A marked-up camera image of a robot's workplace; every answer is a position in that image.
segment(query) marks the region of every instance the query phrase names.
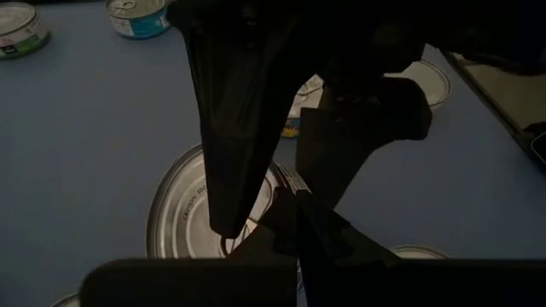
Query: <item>tin can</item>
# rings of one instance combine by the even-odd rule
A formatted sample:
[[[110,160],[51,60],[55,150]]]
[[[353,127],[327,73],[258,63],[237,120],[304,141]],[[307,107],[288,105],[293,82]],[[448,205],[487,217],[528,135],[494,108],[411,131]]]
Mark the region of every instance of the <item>tin can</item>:
[[[66,297],[61,298],[56,303],[52,304],[51,307],[79,307],[78,294],[73,293],[67,295]]]
[[[256,228],[283,185],[271,165],[250,216],[234,239],[224,239],[209,226],[205,164],[201,146],[184,153],[167,172],[154,197],[148,219],[148,256],[151,258],[225,258]]]
[[[44,46],[48,37],[33,6],[0,4],[0,59],[28,55]]]
[[[392,249],[402,259],[447,259],[447,255],[427,246],[403,245]]]
[[[106,7],[113,28],[122,36],[152,38],[169,28],[166,0],[108,0]]]

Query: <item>white label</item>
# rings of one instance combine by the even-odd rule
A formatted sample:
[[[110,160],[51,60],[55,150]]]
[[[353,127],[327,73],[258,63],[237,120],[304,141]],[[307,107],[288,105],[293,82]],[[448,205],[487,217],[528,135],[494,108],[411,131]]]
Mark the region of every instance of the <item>white label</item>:
[[[286,179],[288,185],[292,189],[292,193],[296,195],[296,192],[300,190],[309,190],[309,187],[307,187],[307,184],[305,183],[304,179],[298,174],[296,170],[288,169],[282,165],[277,165],[279,167],[279,171],[281,172],[284,179]]]
[[[110,16],[110,20],[112,21],[113,28],[116,29],[117,32],[127,36],[135,35],[133,29],[131,29],[131,23],[128,20],[121,20],[112,16]]]

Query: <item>dark object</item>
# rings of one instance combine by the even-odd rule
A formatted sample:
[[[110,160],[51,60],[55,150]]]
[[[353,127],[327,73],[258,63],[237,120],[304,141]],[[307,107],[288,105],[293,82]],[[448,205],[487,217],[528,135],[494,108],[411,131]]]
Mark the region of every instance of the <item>dark object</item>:
[[[448,298],[543,302],[535,289],[546,281],[544,261],[403,260],[309,191],[277,192],[264,219],[228,258],[112,262],[87,276],[81,306],[294,306],[296,254],[309,306],[436,304]],[[283,217],[297,220],[284,223]],[[295,236],[297,246],[291,243]]]
[[[427,135],[421,91],[385,72],[420,60],[425,43],[542,71],[546,20],[537,6],[511,3],[495,14],[452,6],[445,15],[388,1],[172,3],[167,18],[186,41],[199,104],[211,227],[228,238],[240,233],[293,96],[314,73],[330,94],[302,116],[297,169],[333,207],[373,150]]]

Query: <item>blue table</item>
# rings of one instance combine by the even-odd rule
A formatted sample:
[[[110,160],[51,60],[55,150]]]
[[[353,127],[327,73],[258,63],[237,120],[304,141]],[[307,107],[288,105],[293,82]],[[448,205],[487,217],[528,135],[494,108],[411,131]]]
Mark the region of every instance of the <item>blue table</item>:
[[[43,50],[0,62],[0,305],[47,306],[115,258],[144,257],[171,162],[200,142],[182,36],[119,37],[101,3],[39,8]],[[372,155],[338,212],[384,246],[546,258],[546,180],[438,52],[453,92],[424,142]],[[293,163],[295,141],[276,159]]]

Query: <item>can lid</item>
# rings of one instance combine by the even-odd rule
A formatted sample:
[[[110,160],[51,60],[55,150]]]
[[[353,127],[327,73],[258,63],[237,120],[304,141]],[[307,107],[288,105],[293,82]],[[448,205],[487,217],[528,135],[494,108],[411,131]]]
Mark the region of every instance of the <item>can lid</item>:
[[[386,73],[385,76],[414,80],[425,92],[428,106],[432,109],[444,102],[451,91],[450,80],[445,72],[427,60],[413,62],[403,72]]]
[[[256,228],[279,186],[270,168],[241,235],[224,239],[209,226],[205,164],[200,146],[183,154],[167,172],[148,219],[148,256],[224,258]]]
[[[59,299],[51,305],[51,307],[79,307],[78,294],[73,293],[64,298]]]
[[[133,19],[156,13],[165,5],[165,0],[110,0],[107,10],[114,17]]]
[[[444,253],[426,246],[397,246],[392,249],[392,252],[402,259],[447,259]]]
[[[36,11],[26,3],[0,4],[0,35],[13,32],[28,24]]]

